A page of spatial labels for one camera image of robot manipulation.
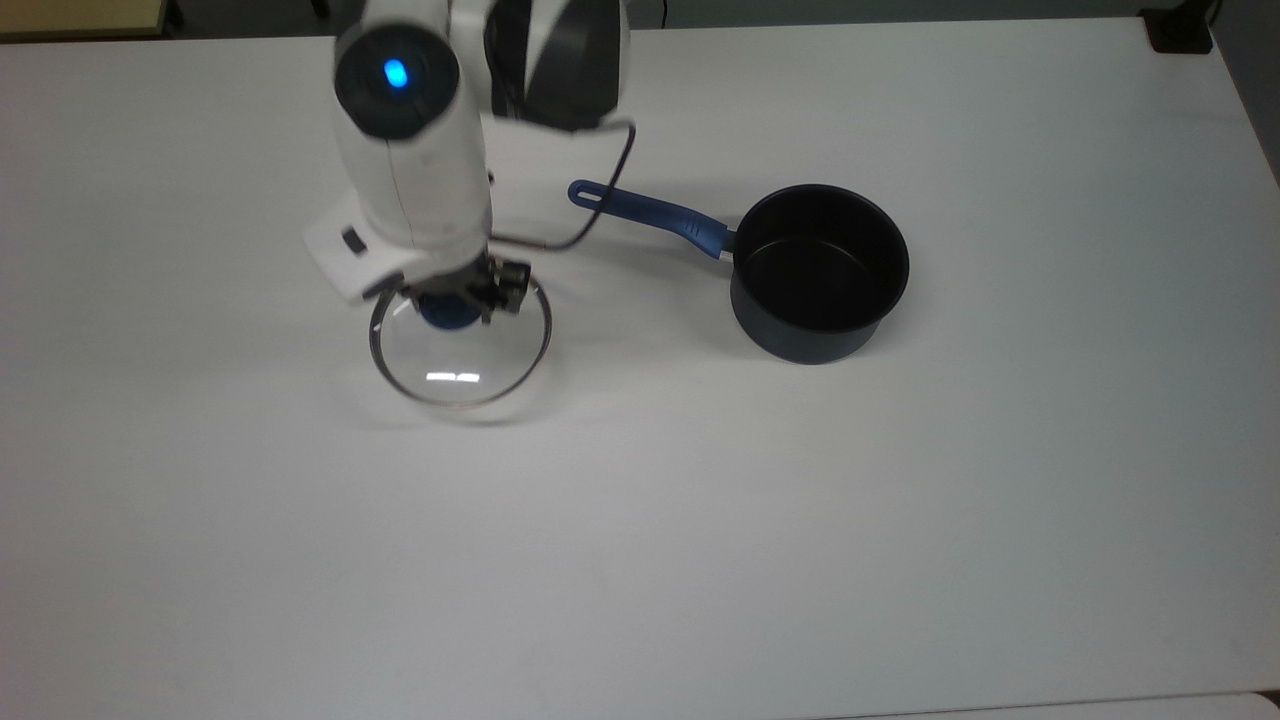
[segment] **table surface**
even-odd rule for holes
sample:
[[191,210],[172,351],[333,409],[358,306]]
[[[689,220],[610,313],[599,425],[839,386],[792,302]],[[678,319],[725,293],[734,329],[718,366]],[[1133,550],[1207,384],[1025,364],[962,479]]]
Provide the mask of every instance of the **table surface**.
[[1261,696],[1225,694],[941,712],[928,720],[1280,720],[1280,708]]
[[[471,414],[301,232],[325,38],[0,47],[0,715],[751,720],[1280,687],[1280,192],[1137,19],[637,32],[628,188],[829,182],[911,281],[855,356],[602,220]],[[616,136],[488,124],[562,237]]]
[[0,40],[159,35],[165,0],[5,0]]

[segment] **blue handle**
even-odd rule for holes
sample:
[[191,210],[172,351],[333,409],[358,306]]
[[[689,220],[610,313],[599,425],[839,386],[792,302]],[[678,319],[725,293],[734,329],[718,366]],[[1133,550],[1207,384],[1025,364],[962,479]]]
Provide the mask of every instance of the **blue handle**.
[[[579,208],[595,210],[607,188],[598,182],[573,181],[568,186],[568,199]],[[724,245],[730,236],[728,225],[716,218],[708,218],[696,210],[657,197],[636,195],[616,187],[609,193],[609,202],[600,211],[614,218],[671,231],[717,260],[721,251],[726,250]]]

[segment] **blue led light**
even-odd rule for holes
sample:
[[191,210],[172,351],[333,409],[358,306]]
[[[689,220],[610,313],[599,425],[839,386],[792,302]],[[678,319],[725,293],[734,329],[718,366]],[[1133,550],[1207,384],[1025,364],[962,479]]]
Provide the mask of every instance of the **blue led light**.
[[404,63],[401,63],[396,58],[383,63],[383,74],[387,76],[387,82],[392,87],[404,87],[408,85],[408,72],[404,69]]

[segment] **saucepan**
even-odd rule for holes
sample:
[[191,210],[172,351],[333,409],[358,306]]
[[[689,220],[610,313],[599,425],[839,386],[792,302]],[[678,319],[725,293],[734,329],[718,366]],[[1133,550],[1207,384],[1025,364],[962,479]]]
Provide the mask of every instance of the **saucepan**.
[[[568,197],[595,210],[605,186],[575,181]],[[906,290],[902,233],[876,204],[829,184],[797,184],[756,202],[732,232],[680,205],[613,188],[605,215],[671,231],[716,259],[732,255],[733,315],[765,351],[818,365],[870,340]]]

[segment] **lid metal rim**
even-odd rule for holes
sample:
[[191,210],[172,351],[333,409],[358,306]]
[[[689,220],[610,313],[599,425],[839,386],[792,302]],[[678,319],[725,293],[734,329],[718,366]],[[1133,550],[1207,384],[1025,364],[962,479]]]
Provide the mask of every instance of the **lid metal rim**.
[[516,388],[525,384],[525,380],[529,379],[529,375],[534,374],[534,370],[543,361],[543,356],[547,355],[547,347],[552,342],[552,306],[550,302],[548,302],[547,300],[547,292],[543,290],[543,286],[534,277],[529,278],[529,287],[532,291],[531,295],[538,297],[538,305],[541,307],[543,319],[545,320],[545,325],[543,328],[543,345],[541,347],[538,348],[538,356],[534,357],[534,361],[529,365],[529,369],[525,370],[525,373],[520,375],[520,378],[516,379],[515,383],[503,388],[502,391],[477,400],[449,401],[449,400],[435,400],[431,397],[419,395],[408,389],[403,384],[401,384],[401,382],[397,380],[394,375],[392,375],[390,369],[387,366],[387,360],[383,357],[383,347],[381,347],[383,318],[385,318],[387,309],[390,307],[392,300],[399,292],[398,290],[384,291],[378,297],[378,304],[374,305],[374,314],[369,319],[369,351],[374,356],[374,365],[378,365],[378,372],[381,373],[383,378],[385,378],[392,387],[399,391],[401,395],[411,397],[425,405],[431,405],[434,407],[447,407],[449,410],[466,410],[468,407],[479,407],[481,405],[488,405],[495,400],[500,400],[511,395],[512,392],[515,392]]

